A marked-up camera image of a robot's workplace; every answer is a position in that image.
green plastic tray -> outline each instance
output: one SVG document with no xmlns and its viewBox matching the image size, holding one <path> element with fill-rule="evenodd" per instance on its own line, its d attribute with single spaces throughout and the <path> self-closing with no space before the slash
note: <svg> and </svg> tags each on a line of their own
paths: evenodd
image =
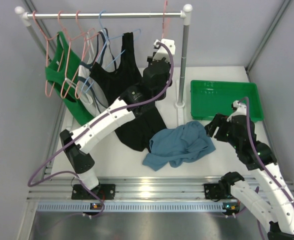
<svg viewBox="0 0 294 240">
<path fill-rule="evenodd" d="M 255 83 L 192 80 L 190 91 L 191 116 L 195 120 L 212 120 L 217 113 L 229 116 L 233 113 L 232 103 L 243 97 L 249 98 L 250 119 L 264 119 Z"/>
</svg>

black garment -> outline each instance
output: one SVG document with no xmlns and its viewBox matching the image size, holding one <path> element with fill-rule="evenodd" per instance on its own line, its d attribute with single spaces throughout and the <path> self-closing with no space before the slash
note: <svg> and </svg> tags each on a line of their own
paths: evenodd
<svg viewBox="0 0 294 240">
<path fill-rule="evenodd" d="M 97 62 L 92 66 L 90 77 L 99 84 L 110 106 L 128 87 L 142 79 L 135 61 L 133 33 L 122 37 L 120 64 L 113 72 L 105 71 Z M 127 122 L 115 130 L 119 140 L 136 151 L 149 148 L 150 139 L 166 125 L 156 107 L 145 112 L 139 118 Z"/>
</svg>

green garment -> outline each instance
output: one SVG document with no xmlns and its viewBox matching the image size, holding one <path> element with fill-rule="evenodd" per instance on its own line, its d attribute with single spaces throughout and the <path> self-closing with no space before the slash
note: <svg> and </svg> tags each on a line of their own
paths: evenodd
<svg viewBox="0 0 294 240">
<path fill-rule="evenodd" d="M 48 67 L 45 68 L 45 73 L 46 73 L 46 79 L 48 80 L 48 82 L 51 85 L 55 83 L 54 89 L 59 96 L 61 96 L 61 89 L 62 89 L 63 82 L 65 80 L 65 70 L 66 70 L 68 49 L 69 49 L 69 45 L 65 39 L 63 32 L 61 31 L 58 32 L 57 50 L 55 52 L 55 56 L 53 57 L 51 63 L 49 64 Z M 57 71 L 61 58 L 62 58 L 62 63 L 60 66 L 60 70 Z M 67 68 L 68 79 L 70 80 L 73 79 L 79 67 L 80 62 L 81 62 L 80 58 L 72 50 L 70 50 L 68 68 Z M 77 84 L 78 82 L 77 75 L 73 82 Z M 64 89 L 62 94 L 63 96 L 65 95 L 68 87 L 69 87 L 69 84 L 68 82 L 66 82 L 65 85 L 63 86 L 63 89 Z M 75 98 L 74 88 L 70 87 L 68 94 L 66 95 L 66 98 L 63 99 L 63 102 L 65 103 L 70 113 L 73 115 L 73 117 L 77 120 L 77 122 L 80 125 L 84 125 L 93 119 L 93 116 L 86 110 L 81 100 Z"/>
</svg>

white pole cap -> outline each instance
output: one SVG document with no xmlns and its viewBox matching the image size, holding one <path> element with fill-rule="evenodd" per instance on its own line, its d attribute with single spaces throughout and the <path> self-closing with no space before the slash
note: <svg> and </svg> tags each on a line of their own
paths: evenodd
<svg viewBox="0 0 294 240">
<path fill-rule="evenodd" d="M 22 6 L 15 7 L 15 13 L 19 15 L 25 27 L 29 27 L 32 25 L 31 21 L 27 18 L 27 12 L 25 12 L 25 9 Z"/>
</svg>

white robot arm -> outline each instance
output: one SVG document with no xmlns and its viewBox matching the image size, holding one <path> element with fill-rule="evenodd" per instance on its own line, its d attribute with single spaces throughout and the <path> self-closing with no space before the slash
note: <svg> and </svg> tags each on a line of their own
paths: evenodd
<svg viewBox="0 0 294 240">
<path fill-rule="evenodd" d="M 257 179 L 270 204 L 251 189 L 238 172 L 229 172 L 220 179 L 218 184 L 221 196 L 233 196 L 240 200 L 259 220 L 270 240 L 294 240 L 294 197 L 284 181 L 277 159 L 269 146 L 256 140 L 255 124 L 250 119 L 247 124 L 247 106 L 234 101 L 232 108 L 234 112 L 230 116 L 216 114 L 212 122 L 205 126 L 207 135 L 212 137 L 216 128 L 219 128 L 214 137 L 235 148 L 237 157 Z M 257 154 L 273 177 L 270 177 L 257 160 L 249 141 L 247 126 L 250 126 Z"/>
<path fill-rule="evenodd" d="M 161 44 L 166 46 L 167 49 L 155 44 L 155 47 L 158 45 L 159 47 L 152 57 L 147 58 L 149 64 L 144 69 L 140 82 L 129 86 L 108 109 L 92 121 L 71 132 L 64 130 L 60 133 L 62 145 L 68 145 L 64 152 L 75 173 L 83 184 L 95 194 L 100 189 L 100 183 L 94 171 L 95 161 L 90 155 L 90 151 L 100 140 L 123 124 L 139 118 L 143 113 L 155 108 L 155 102 L 131 108 L 127 108 L 127 106 L 142 103 L 159 95 L 171 81 L 169 79 L 171 68 L 169 51 L 172 56 L 175 55 L 175 42 L 162 39 Z M 166 92 L 157 100 L 162 100 L 165 97 Z"/>
</svg>

